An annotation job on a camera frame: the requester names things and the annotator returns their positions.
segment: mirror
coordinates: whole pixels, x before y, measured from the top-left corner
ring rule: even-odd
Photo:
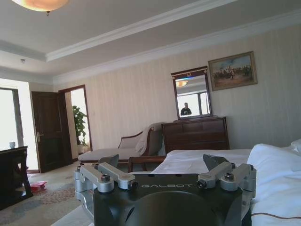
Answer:
[[[207,67],[171,74],[178,119],[211,116]]]

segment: bolt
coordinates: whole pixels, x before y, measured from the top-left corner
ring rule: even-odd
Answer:
[[[102,182],[108,182],[110,181],[110,176],[108,174],[102,174],[101,180]]]
[[[92,164],[92,166],[94,167],[94,169],[98,169],[98,164],[97,163],[94,163],[94,164]]]
[[[199,189],[205,189],[207,187],[207,183],[204,180],[199,180],[197,181],[197,187]]]
[[[233,181],[234,180],[233,173],[226,173],[225,174],[225,179],[228,180],[228,181]]]
[[[135,180],[132,180],[132,181],[130,181],[130,184],[128,185],[128,187],[129,187],[129,190],[136,189],[138,187],[138,182]]]

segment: ceiling light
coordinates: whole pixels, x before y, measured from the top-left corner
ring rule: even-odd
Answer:
[[[186,86],[188,83],[188,81],[176,81],[175,85],[176,87],[182,87],[182,86]]]
[[[12,0],[20,6],[39,11],[49,12],[65,5],[68,0]]]

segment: framed painting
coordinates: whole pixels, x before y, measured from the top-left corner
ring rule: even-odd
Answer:
[[[208,62],[212,91],[257,84],[253,51]]]

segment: pink object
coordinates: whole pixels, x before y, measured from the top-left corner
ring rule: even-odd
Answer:
[[[32,189],[32,192],[39,192],[39,191],[45,189],[46,183],[47,183],[47,181],[34,182],[30,185],[30,188]]]

